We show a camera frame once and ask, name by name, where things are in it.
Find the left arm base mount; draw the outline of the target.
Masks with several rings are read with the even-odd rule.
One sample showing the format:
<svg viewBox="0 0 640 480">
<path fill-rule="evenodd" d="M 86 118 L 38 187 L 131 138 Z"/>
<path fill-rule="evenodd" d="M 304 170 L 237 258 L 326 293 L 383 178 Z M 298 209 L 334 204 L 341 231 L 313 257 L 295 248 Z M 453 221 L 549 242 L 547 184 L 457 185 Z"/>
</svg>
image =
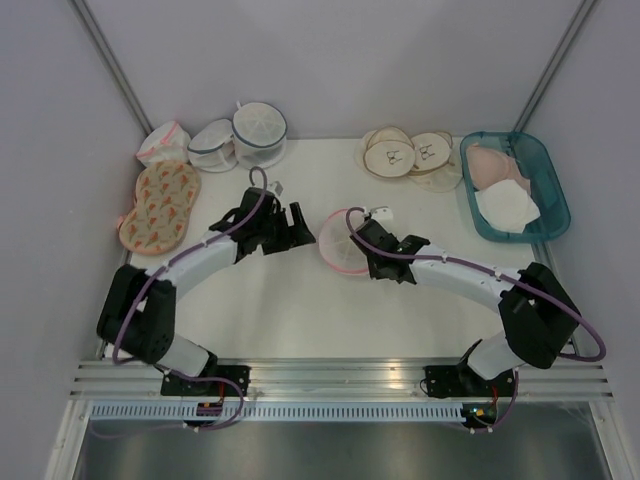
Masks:
<svg viewBox="0 0 640 480">
<path fill-rule="evenodd" d="M 160 395 L 164 397 L 231 397 L 246 395 L 251 369 L 247 365 L 218 365 L 204 371 L 204 376 L 187 379 L 169 373 L 164 376 Z"/>
</svg>

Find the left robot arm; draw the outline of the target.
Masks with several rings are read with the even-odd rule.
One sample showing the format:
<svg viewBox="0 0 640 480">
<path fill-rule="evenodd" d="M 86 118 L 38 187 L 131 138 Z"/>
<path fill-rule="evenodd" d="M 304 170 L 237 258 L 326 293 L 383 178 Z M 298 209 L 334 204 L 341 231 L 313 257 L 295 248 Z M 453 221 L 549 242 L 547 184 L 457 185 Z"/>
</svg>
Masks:
<svg viewBox="0 0 640 480">
<path fill-rule="evenodd" d="M 261 249 L 264 255 L 314 244 L 297 202 L 284 208 L 274 193 L 248 188 L 238 207 L 209 227 L 201 240 L 164 263 L 120 267 L 114 274 L 97 323 L 97 335 L 113 346 L 112 361 L 132 360 L 183 377 L 195 395 L 218 384 L 217 357 L 175 332 L 176 307 L 193 288 Z"/>
</svg>

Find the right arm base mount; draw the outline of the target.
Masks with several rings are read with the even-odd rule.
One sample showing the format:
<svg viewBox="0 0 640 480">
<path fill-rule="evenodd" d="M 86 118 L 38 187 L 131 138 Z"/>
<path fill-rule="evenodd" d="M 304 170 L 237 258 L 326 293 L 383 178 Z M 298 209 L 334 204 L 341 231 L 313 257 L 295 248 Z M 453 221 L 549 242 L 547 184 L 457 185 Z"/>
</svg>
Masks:
<svg viewBox="0 0 640 480">
<path fill-rule="evenodd" d="M 422 387 L 430 398 L 507 398 L 515 390 L 512 371 L 485 380 L 467 366 L 431 365 L 424 367 Z"/>
</svg>

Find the white pink-zip mesh laundry bag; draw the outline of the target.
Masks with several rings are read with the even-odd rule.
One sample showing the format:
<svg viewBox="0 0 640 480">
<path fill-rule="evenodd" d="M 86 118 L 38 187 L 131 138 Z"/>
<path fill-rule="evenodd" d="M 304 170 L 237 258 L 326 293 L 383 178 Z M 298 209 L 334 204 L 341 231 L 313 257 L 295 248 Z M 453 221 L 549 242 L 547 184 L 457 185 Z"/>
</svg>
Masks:
<svg viewBox="0 0 640 480">
<path fill-rule="evenodd" d="M 351 276 L 365 275 L 368 273 L 367 259 L 350 238 L 346 212 L 346 208 L 337 210 L 324 221 L 317 240 L 319 252 L 335 272 Z"/>
</svg>

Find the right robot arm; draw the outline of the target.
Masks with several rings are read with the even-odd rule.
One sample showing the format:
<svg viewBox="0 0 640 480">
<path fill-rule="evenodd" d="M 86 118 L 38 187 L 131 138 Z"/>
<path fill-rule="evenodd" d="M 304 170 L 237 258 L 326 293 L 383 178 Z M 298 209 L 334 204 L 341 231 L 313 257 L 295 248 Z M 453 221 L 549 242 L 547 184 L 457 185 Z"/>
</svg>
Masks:
<svg viewBox="0 0 640 480">
<path fill-rule="evenodd" d="M 351 240 L 366 255 L 371 278 L 444 289 L 499 315 L 502 331 L 476 342 L 459 362 L 456 381 L 469 395 L 513 368 L 550 368 L 578 326 L 575 304 L 543 264 L 501 272 L 455 260 L 425 238 L 398 240 L 373 219 L 355 228 Z"/>
</svg>

